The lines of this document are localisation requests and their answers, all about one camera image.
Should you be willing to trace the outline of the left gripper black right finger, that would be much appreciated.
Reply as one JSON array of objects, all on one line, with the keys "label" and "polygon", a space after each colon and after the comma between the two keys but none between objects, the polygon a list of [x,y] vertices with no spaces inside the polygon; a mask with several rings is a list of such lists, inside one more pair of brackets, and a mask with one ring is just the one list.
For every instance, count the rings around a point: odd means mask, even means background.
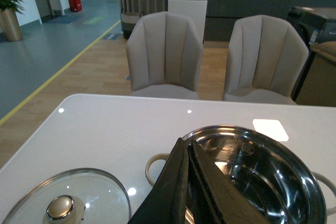
[{"label": "left gripper black right finger", "polygon": [[195,140],[188,146],[195,223],[269,223],[235,188]]}]

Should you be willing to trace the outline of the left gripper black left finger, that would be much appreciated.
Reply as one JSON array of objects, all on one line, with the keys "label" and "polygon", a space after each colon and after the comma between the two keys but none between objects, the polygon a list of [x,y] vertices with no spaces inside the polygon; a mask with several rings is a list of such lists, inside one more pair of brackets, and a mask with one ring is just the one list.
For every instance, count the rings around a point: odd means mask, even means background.
[{"label": "left gripper black left finger", "polygon": [[128,223],[184,223],[187,193],[187,143],[178,138],[152,190]]}]

